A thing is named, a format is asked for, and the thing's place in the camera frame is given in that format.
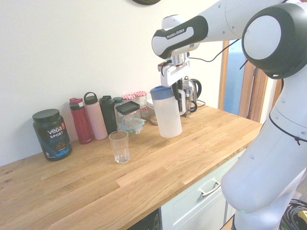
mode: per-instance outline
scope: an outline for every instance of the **black container lid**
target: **black container lid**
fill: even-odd
[[[115,101],[112,99],[111,96],[103,96],[102,98],[99,99],[99,104],[100,107],[103,109],[114,108]]]
[[[85,95],[84,95],[84,103],[87,104],[87,105],[90,105],[90,104],[95,104],[96,102],[98,101],[98,98],[96,96],[95,93],[93,92],[87,92]]]
[[[59,118],[59,110],[57,109],[46,109],[40,112],[37,112],[32,116],[35,122],[44,123],[56,120]]]
[[[116,106],[116,110],[119,111],[123,115],[130,114],[138,110],[139,108],[140,108],[140,105],[133,101]]]

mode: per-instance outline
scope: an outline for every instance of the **plastic pitcher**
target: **plastic pitcher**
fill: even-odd
[[[150,90],[153,99],[154,111],[157,117],[160,135],[164,138],[173,138],[182,133],[178,102],[174,97],[172,87],[158,86]],[[179,90],[182,98],[185,98],[183,90]]]

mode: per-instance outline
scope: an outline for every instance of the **red water bottle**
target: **red water bottle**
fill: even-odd
[[[88,144],[92,141],[92,133],[90,124],[86,117],[83,99],[70,98],[69,101],[71,114],[73,117],[73,122],[75,123],[79,142],[83,145]]]

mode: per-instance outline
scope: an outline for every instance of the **protein powder tub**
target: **protein powder tub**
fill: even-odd
[[[57,109],[47,109],[32,116],[44,156],[50,161],[59,161],[67,157],[72,150],[64,119]]]

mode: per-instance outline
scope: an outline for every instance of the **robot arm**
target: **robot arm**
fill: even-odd
[[[159,57],[168,59],[194,50],[194,43],[241,38],[252,16],[281,2],[282,0],[220,0],[198,16],[179,25],[174,16],[164,18],[162,30],[157,30],[153,36],[153,50]]]
[[[221,0],[191,22],[164,19],[152,42],[168,63],[163,86],[183,77],[189,69],[185,53],[199,43],[236,38],[251,63],[272,79],[284,79],[263,129],[222,178],[223,194],[237,210],[237,230],[277,230],[307,167],[307,3],[282,2]]]

